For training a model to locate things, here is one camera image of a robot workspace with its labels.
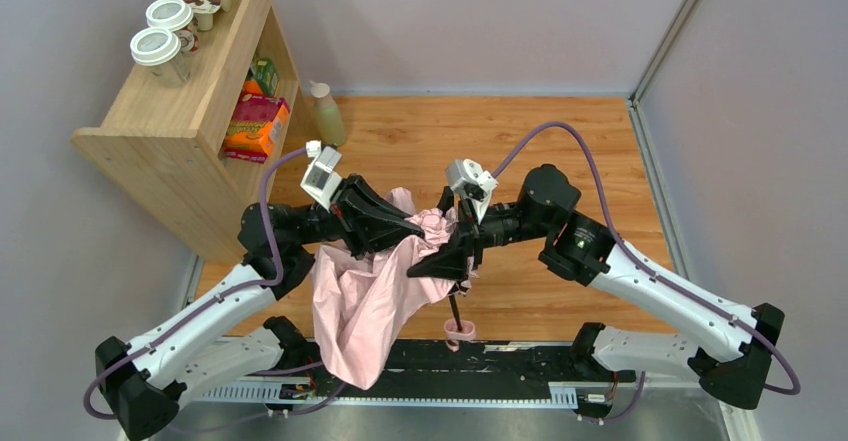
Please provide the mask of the pink folding umbrella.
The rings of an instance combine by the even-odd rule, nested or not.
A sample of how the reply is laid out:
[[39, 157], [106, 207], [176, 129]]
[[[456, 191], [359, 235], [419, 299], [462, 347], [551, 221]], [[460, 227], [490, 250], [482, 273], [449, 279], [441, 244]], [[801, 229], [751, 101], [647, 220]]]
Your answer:
[[387, 200], [424, 236], [407, 236], [362, 259], [347, 248], [322, 244], [311, 270], [313, 334], [321, 359], [330, 374], [362, 390], [379, 379], [406, 322], [455, 287], [452, 280], [411, 278], [407, 270], [449, 241], [457, 210], [417, 210], [402, 187], [392, 189]]

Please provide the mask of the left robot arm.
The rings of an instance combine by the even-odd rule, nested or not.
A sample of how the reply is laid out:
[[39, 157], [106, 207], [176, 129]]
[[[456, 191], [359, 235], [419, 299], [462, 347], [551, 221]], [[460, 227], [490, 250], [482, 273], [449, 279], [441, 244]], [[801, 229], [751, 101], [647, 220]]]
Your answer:
[[86, 411], [117, 421], [130, 440], [156, 435], [202, 391], [280, 361], [293, 331], [283, 321], [236, 343], [214, 343], [303, 282], [315, 263], [306, 245], [340, 240], [361, 258], [424, 236], [412, 215], [359, 175], [333, 177], [305, 206], [249, 206], [238, 235], [243, 260], [212, 290], [141, 335], [128, 341], [111, 336], [95, 348], [96, 378], [84, 396]]

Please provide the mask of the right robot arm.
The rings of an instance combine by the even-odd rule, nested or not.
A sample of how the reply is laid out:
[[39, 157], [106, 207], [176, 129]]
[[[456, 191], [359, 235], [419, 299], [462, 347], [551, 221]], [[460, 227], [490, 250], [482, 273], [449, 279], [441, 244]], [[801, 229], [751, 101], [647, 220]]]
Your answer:
[[450, 240], [407, 271], [460, 283], [487, 248], [545, 241], [539, 261], [566, 281], [626, 299], [676, 328], [674, 334], [639, 333], [587, 322], [570, 356], [592, 374], [643, 371], [696, 382], [714, 398], [753, 410], [766, 389], [784, 313], [713, 295], [656, 264], [609, 228], [576, 209], [580, 191], [551, 164], [532, 169], [512, 203], [497, 203], [482, 219], [470, 201], [460, 204]]

